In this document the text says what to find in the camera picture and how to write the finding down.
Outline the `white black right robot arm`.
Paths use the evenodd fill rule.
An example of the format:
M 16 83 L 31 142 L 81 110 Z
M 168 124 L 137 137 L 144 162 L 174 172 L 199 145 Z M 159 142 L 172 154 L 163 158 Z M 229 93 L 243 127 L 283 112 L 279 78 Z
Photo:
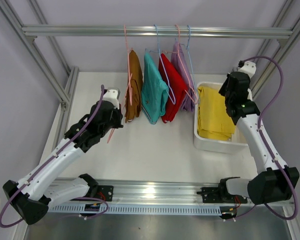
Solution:
M 236 195 L 249 198 L 255 205 L 289 200 L 300 174 L 289 167 L 270 140 L 261 120 L 261 113 L 248 98 L 250 77 L 234 71 L 227 75 L 219 93 L 225 97 L 226 113 L 243 134 L 257 168 L 253 179 L 228 177 L 217 191 L 218 198 L 230 202 Z

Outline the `yellow trousers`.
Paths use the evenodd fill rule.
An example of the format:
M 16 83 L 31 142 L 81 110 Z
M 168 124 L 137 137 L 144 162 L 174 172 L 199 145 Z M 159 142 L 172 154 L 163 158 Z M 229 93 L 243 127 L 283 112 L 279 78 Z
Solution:
M 225 98 L 208 86 L 197 88 L 198 105 L 197 134 L 201 138 L 227 142 L 235 133 L 235 125 L 227 115 Z

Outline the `pink hanger of brown trousers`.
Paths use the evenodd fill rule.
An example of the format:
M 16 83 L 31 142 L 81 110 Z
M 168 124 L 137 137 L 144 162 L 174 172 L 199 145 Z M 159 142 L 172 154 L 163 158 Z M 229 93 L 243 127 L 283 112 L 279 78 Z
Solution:
M 128 73 L 128 83 L 127 83 L 127 90 L 126 90 L 126 94 L 128 95 L 128 100 L 130 105 L 133 104 L 133 100 L 132 100 L 132 86 L 131 86 L 131 79 L 132 79 L 132 73 L 131 73 L 131 68 L 130 68 L 130 48 L 129 48 L 129 44 L 128 44 L 128 38 L 127 38 L 127 27 L 124 24 L 123 25 L 123 30 L 124 30 L 124 39 L 125 39 L 125 47 L 126 47 L 126 52 L 127 52 L 127 73 Z

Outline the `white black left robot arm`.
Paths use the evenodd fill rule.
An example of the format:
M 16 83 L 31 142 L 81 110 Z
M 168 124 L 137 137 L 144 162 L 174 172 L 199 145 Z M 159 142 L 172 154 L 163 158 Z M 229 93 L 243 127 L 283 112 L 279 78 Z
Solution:
M 57 187 L 51 183 L 75 160 L 98 144 L 110 129 L 122 128 L 117 99 L 99 100 L 64 134 L 45 162 L 18 181 L 8 180 L 3 191 L 10 204 L 28 225 L 39 222 L 49 209 L 73 199 L 91 201 L 99 197 L 99 183 L 84 173 Z

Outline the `pink hanger of yellow trousers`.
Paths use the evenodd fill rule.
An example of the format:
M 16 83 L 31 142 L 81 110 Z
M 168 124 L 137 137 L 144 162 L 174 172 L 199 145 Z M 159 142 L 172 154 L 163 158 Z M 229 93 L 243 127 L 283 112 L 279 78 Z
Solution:
M 107 139 L 107 144 L 110 142 L 110 140 L 111 140 L 111 138 L 112 138 L 112 136 L 113 136 L 114 131 L 115 131 L 114 128 L 112 128 L 112 129 L 110 130 L 110 133 L 109 133 L 109 136 L 108 136 L 108 139 Z

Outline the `brown trousers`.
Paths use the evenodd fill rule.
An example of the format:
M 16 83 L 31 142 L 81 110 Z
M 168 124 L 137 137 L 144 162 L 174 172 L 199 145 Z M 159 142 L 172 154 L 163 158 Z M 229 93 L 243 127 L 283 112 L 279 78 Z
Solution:
M 143 73 L 139 58 L 134 50 L 129 53 L 131 93 L 129 88 L 125 96 L 125 122 L 131 122 L 140 116 L 142 110 Z

